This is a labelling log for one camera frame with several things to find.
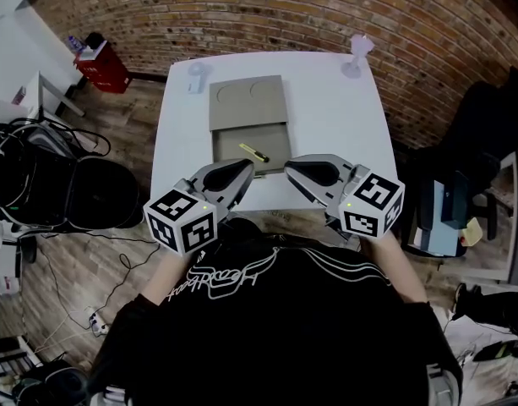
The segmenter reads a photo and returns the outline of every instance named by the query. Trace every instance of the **power strip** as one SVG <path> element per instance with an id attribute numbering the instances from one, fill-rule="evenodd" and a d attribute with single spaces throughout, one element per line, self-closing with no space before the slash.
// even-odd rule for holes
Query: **power strip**
<path id="1" fill-rule="evenodd" d="M 103 321 L 100 315 L 92 313 L 89 319 L 91 330 L 95 335 L 107 335 L 108 325 Z"/>

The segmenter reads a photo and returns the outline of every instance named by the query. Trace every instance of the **black office chair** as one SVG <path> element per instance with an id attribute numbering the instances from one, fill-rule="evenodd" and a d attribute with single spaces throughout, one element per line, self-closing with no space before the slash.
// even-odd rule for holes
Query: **black office chair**
<path id="1" fill-rule="evenodd" d="M 416 151 L 401 170 L 406 184 L 406 202 L 401 217 L 404 248 L 416 212 L 417 225 L 424 233 L 433 226 L 433 182 L 444 184 L 442 220 L 451 227 L 465 228 L 472 217 L 488 220 L 488 240 L 497 234 L 497 201 L 486 193 L 487 206 L 472 200 L 491 186 L 501 161 L 518 149 L 518 70 L 510 68 L 507 82 L 500 88 L 483 81 L 472 85 L 441 142 Z M 458 244 L 456 256 L 465 248 Z"/>
<path id="2" fill-rule="evenodd" d="M 0 220 L 14 223 L 17 238 L 129 228 L 142 221 L 133 174 L 84 151 L 56 129 L 0 124 L 0 146 Z"/>

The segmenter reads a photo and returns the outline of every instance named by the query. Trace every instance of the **wire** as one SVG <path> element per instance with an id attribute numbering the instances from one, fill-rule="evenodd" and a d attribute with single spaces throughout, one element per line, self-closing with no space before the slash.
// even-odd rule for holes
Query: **wire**
<path id="1" fill-rule="evenodd" d="M 42 351 L 47 350 L 49 348 L 55 348 L 56 346 L 59 346 L 61 343 L 66 342 L 70 338 L 78 337 L 80 335 L 86 335 L 86 334 L 89 334 L 89 333 L 90 333 L 90 330 L 88 329 L 86 332 L 79 332 L 78 334 L 70 335 L 69 337 L 66 337 L 63 340 L 57 342 L 56 344 L 51 344 L 50 346 L 46 346 L 45 348 L 40 348 L 35 353 L 38 354 L 39 352 L 42 352 Z"/>
<path id="2" fill-rule="evenodd" d="M 102 306 L 102 307 L 99 307 L 97 310 L 95 310 L 95 313 L 98 313 L 99 311 L 103 310 L 104 308 L 106 308 L 106 306 L 108 305 L 108 301 L 110 300 L 110 298 L 114 295 L 114 292 L 116 292 L 116 289 L 119 288 L 120 286 L 122 286 L 124 283 L 125 283 L 125 280 L 127 280 L 127 277 L 129 276 L 129 274 L 131 273 L 131 271 L 133 269 L 136 269 L 137 267 L 139 266 L 142 266 L 142 265 L 145 265 L 146 263 L 148 263 L 148 261 L 150 260 L 151 256 L 153 254 L 155 254 L 157 251 L 159 251 L 159 249 L 161 248 L 161 244 L 157 244 L 157 248 L 155 250 L 153 250 L 149 255 L 148 257 L 146 257 L 146 260 L 143 261 L 142 263 L 139 263 L 138 265 L 135 265 L 135 266 L 131 266 L 131 262 L 129 261 L 129 258 L 125 255 L 125 254 L 120 254 L 120 262 L 122 263 L 122 265 L 124 265 L 125 267 L 127 267 L 128 271 L 127 273 L 125 274 L 125 276 L 123 277 L 123 280 L 118 283 L 116 285 L 116 287 L 114 287 L 112 289 L 112 291 L 110 292 L 110 294 L 108 295 L 108 297 L 106 298 L 106 302 L 105 304 Z"/>
<path id="3" fill-rule="evenodd" d="M 22 151 L 24 151 L 24 152 L 25 152 L 25 146 L 24 146 L 24 143 L 22 143 L 22 140 L 21 140 L 19 137 L 17 137 L 17 136 L 16 136 L 16 134 L 17 134 L 18 132 L 20 132 L 20 131 L 24 131 L 24 130 L 29 129 L 29 128 L 39 128 L 39 129 L 43 130 L 45 133 L 47 133 L 49 136 L 51 136 L 51 134 L 46 130 L 46 128 L 45 128 L 45 127 L 43 127 L 42 125 L 40 125 L 40 124 L 38 124 L 38 123 L 32 123 L 32 124 L 30 124 L 30 125 L 22 126 L 22 127 L 18 128 L 18 129 L 16 129 L 16 130 L 15 130 L 15 131 L 13 131 L 12 133 L 5 133 L 5 132 L 3 132 L 3 131 L 0 131 L 1 133 L 3 133 L 3 134 L 6 134 L 6 135 L 7 135 L 7 138 L 6 138 L 4 141 L 2 141 L 2 144 L 0 145 L 0 147 L 1 147 L 1 146 L 3 146 L 3 145 L 4 145 L 4 144 L 9 140 L 9 137 L 15 137 L 15 138 L 17 138 L 17 139 L 18 139 L 19 143 L 22 145 Z M 35 170 L 37 169 L 37 159 L 36 159 L 36 157 L 35 157 L 35 156 L 34 156 L 34 158 L 35 158 L 35 165 L 34 165 L 34 169 L 33 169 L 33 173 L 32 173 L 32 174 L 34 174 L 34 175 L 35 175 Z M 27 190 L 27 188 L 28 188 L 28 183 L 29 183 L 29 181 L 30 181 L 30 175 L 28 174 L 28 175 L 25 177 L 25 183 L 24 183 L 24 185 L 23 185 L 23 187 L 22 187 L 22 191 L 20 191 L 19 196 L 18 196 L 18 197 L 16 197 L 13 201 L 11 201 L 10 203 L 8 203 L 8 204 L 7 204 L 7 205 L 5 205 L 5 206 L 3 206 L 3 205 L 0 203 L 0 209 L 2 209 L 3 213 L 4 213 L 7 217 L 9 217 L 9 219 L 11 219 L 12 221 L 13 221 L 13 218 L 12 218 L 12 217 L 10 217 L 10 215 L 5 211 L 5 209 L 4 209 L 4 208 L 6 208 L 6 207 L 10 207 L 10 206 L 11 206 L 11 205 L 13 205 L 16 201 L 20 200 L 20 198 L 22 197 L 22 195 L 24 195 L 25 191 L 26 191 L 26 190 Z"/>
<path id="4" fill-rule="evenodd" d="M 448 327 L 449 323 L 452 322 L 452 319 L 449 319 L 447 322 L 446 322 L 446 325 L 444 325 L 444 330 L 443 330 L 443 335 L 446 333 L 446 328 Z"/>
<path id="5" fill-rule="evenodd" d="M 147 243 L 147 244 L 157 244 L 155 241 L 154 242 L 151 242 L 151 241 L 147 241 L 147 240 L 144 240 L 144 239 L 127 239 L 127 238 L 110 238 L 108 236 L 104 236 L 102 234 L 93 234 L 93 233 L 88 233 L 88 232 L 76 232 L 76 233 L 84 233 L 84 234 L 89 234 L 90 236 L 95 236 L 95 237 L 102 237 L 102 238 L 105 238 L 105 239 L 118 239 L 118 240 L 130 240 L 130 241 L 133 241 L 133 242 L 144 242 L 144 243 Z M 52 235 L 52 236 L 49 236 L 47 237 L 47 239 L 49 238 L 53 238 L 54 236 L 57 236 L 57 235 Z M 114 295 L 114 293 L 116 292 L 117 288 L 119 288 L 120 286 L 122 286 L 128 279 L 128 276 L 129 274 L 131 273 L 131 271 L 139 266 L 142 266 L 142 265 L 145 265 L 146 263 L 148 263 L 148 261 L 150 260 L 151 256 L 156 253 L 157 251 L 159 251 L 159 249 L 161 248 L 161 245 L 160 244 L 157 244 L 157 248 L 155 248 L 155 250 L 153 250 L 149 255 L 148 257 L 146 257 L 146 260 L 143 261 L 142 263 L 139 263 L 138 265 L 135 265 L 135 266 L 131 266 L 131 261 L 129 260 L 129 258 L 127 257 L 127 255 L 125 254 L 120 254 L 119 255 L 119 260 L 120 260 L 120 263 L 122 263 L 123 266 L 125 266 L 128 271 L 125 273 L 125 276 L 123 277 L 123 280 L 118 283 L 113 289 L 112 291 L 108 294 L 107 298 L 106 298 L 106 301 L 105 301 L 105 304 L 101 307 L 99 307 L 97 310 L 94 311 L 94 313 L 97 313 L 98 311 L 106 308 L 106 306 L 108 305 L 108 301 L 110 300 L 110 298 Z M 103 335 L 106 335 L 106 334 L 95 334 L 95 331 L 93 331 L 93 325 L 90 324 L 87 326 L 87 327 L 84 327 L 81 323 L 77 322 L 72 316 L 71 316 L 71 313 L 80 313 L 80 312 L 84 312 L 84 311 L 68 311 L 67 310 L 67 307 L 65 306 L 65 304 L 63 303 L 62 301 L 62 297 L 61 297 L 61 294 L 60 294 L 60 291 L 59 291 L 59 284 L 57 282 L 57 277 L 56 277 L 56 273 L 54 272 L 54 269 L 52 268 L 52 263 L 50 261 L 50 258 L 46 255 L 46 253 L 43 251 L 43 249 L 39 246 L 39 251 L 45 256 L 47 262 L 48 262 L 48 266 L 50 268 L 50 271 L 52 273 L 52 277 L 54 278 L 54 283 L 56 285 L 56 293 L 57 293 L 57 299 L 60 303 L 60 305 L 62 306 L 63 310 L 65 311 L 66 313 L 66 317 L 65 319 L 63 319 L 63 321 L 59 324 L 59 326 L 54 330 L 54 332 L 52 334 L 50 334 L 50 336 L 48 336 L 48 338 L 43 342 L 43 344 L 40 346 L 40 348 L 42 348 L 42 346 L 44 346 L 46 344 L 46 342 L 52 338 L 56 332 L 63 326 L 63 324 L 65 323 L 65 321 L 67 319 L 70 319 L 71 321 L 73 321 L 76 325 L 80 326 L 83 330 L 85 331 L 91 331 L 95 337 L 101 337 Z M 41 350 L 35 350 L 35 352 L 40 352 L 42 350 L 45 350 L 46 348 L 42 348 Z"/>
<path id="6" fill-rule="evenodd" d="M 56 236 L 58 236 L 60 234 L 74 234 L 74 233 L 88 234 L 89 236 L 95 236 L 96 238 L 105 238 L 105 239 L 114 239 L 114 240 L 127 240 L 129 242 L 144 242 L 145 244 L 157 244 L 157 242 L 155 240 L 119 238 L 119 237 L 105 236 L 104 234 L 93 234 L 93 233 L 90 233 L 90 232 L 61 232 L 61 233 L 51 234 L 50 236 L 43 236 L 43 238 L 44 239 L 52 239 L 52 238 L 56 238 Z"/>
<path id="7" fill-rule="evenodd" d="M 2 147 L 5 143 L 7 143 L 7 140 L 8 140 L 8 138 L 9 138 L 9 137 L 14 137 L 16 140 L 18 140 L 18 141 L 20 142 L 20 144 L 22 145 L 22 147 L 24 147 L 24 143 L 22 143 L 22 140 L 21 140 L 19 137 L 17 137 L 16 135 L 14 135 L 14 134 L 10 134 L 10 133 L 7 133 L 7 132 L 5 132 L 5 131 L 0 131 L 0 134 L 7 135 L 7 138 L 6 138 L 5 140 L 3 140 L 3 141 L 2 141 L 2 143 L 1 143 L 1 145 L 0 145 L 0 149 L 1 149 L 1 147 Z"/>
<path id="8" fill-rule="evenodd" d="M 110 140 L 107 137 L 105 137 L 104 135 L 101 135 L 101 134 L 93 132 L 93 131 L 89 131 L 87 129 L 71 128 L 71 127 L 67 126 L 64 123 L 58 122 L 57 120 L 53 120 L 51 118 L 46 118 L 46 117 L 44 117 L 44 114 L 43 114 L 41 122 L 44 121 L 44 120 L 46 120 L 47 122 L 50 122 L 54 126 L 60 127 L 60 128 L 54 128 L 55 130 L 71 133 L 71 135 L 74 137 L 74 140 L 79 145 L 79 148 L 82 151 L 86 152 L 86 153 L 95 153 L 98 156 L 107 156 L 111 152 L 111 150 L 112 150 L 112 144 L 111 144 Z M 16 118 L 15 120 L 11 121 L 10 125 L 14 124 L 15 122 L 23 122 L 23 121 L 39 122 L 38 120 L 31 119 L 31 118 Z M 91 134 L 91 135 L 94 135 L 95 137 L 99 137 L 100 139 L 104 140 L 106 142 L 107 146 L 108 146 L 108 149 L 107 149 L 106 153 L 101 155 L 101 154 L 98 154 L 97 152 L 87 151 L 82 146 L 82 144 L 80 143 L 79 139 L 76 137 L 75 132 Z"/>
<path id="9" fill-rule="evenodd" d="M 494 328 L 490 328 L 489 326 L 485 326 L 483 325 L 482 323 L 478 323 L 477 321 L 474 321 L 477 325 L 480 325 L 482 328 L 487 328 L 487 329 L 491 329 L 492 331 L 495 331 L 495 332 L 498 332 L 499 334 L 504 334 L 504 335 L 515 335 L 513 334 L 512 332 L 504 332 L 504 331 L 500 331 L 499 329 L 494 329 Z"/>
<path id="10" fill-rule="evenodd" d="M 85 331 L 89 331 L 90 330 L 90 327 L 87 326 L 87 327 L 83 327 L 81 323 L 77 322 L 72 316 L 71 314 L 69 313 L 69 311 L 67 310 L 67 307 L 65 306 L 65 304 L 63 303 L 62 301 L 62 295 L 59 293 L 59 284 L 57 283 L 57 278 L 56 278 L 56 273 L 54 272 L 54 269 L 52 268 L 52 263 L 50 262 L 50 259 L 48 258 L 48 256 L 46 255 L 46 253 L 42 250 L 41 247 L 38 247 L 39 248 L 39 251 L 41 252 L 41 254 L 43 254 L 45 256 L 45 259 L 46 261 L 48 261 L 48 267 L 50 268 L 50 272 L 52 273 L 52 276 L 54 277 L 54 283 L 56 284 L 56 293 L 57 293 L 57 300 L 59 301 L 60 305 L 62 306 L 63 310 L 67 313 L 67 317 L 73 321 L 74 323 L 76 323 L 78 326 L 80 326 L 82 329 L 84 329 Z"/>

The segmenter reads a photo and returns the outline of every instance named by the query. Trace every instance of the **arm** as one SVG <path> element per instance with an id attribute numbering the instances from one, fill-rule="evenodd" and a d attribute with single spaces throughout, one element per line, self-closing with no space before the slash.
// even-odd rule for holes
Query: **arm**
<path id="1" fill-rule="evenodd" d="M 428 296 L 420 278 L 392 232 L 389 231 L 380 240 L 362 239 L 362 250 L 383 270 L 405 302 L 428 302 Z"/>
<path id="2" fill-rule="evenodd" d="M 159 305 L 185 274 L 190 260 L 191 255 L 181 257 L 173 253 L 167 254 L 157 267 L 154 276 L 146 284 L 142 296 Z"/>
<path id="3" fill-rule="evenodd" d="M 142 369 L 141 345 L 149 341 L 151 324 L 155 324 L 152 318 L 158 314 L 158 305 L 187 271 L 190 258 L 166 254 L 142 294 L 118 311 L 95 357 L 88 382 L 90 396 L 109 385 L 123 388 L 133 385 L 134 372 Z"/>

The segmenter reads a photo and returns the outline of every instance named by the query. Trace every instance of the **white table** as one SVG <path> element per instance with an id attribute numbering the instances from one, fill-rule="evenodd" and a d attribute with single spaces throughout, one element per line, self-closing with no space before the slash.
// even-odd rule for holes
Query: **white table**
<path id="1" fill-rule="evenodd" d="M 397 178 L 394 153 L 379 93 L 366 61 L 350 80 L 341 65 L 351 55 L 326 52 L 251 52 L 175 63 L 161 107 L 151 197 L 164 195 L 180 178 L 213 162 L 209 84 L 265 75 L 283 79 L 292 156 L 332 153 L 386 178 Z M 189 66 L 207 65 L 205 88 L 188 94 Z M 255 179 L 235 211 L 316 209 L 284 173 Z"/>

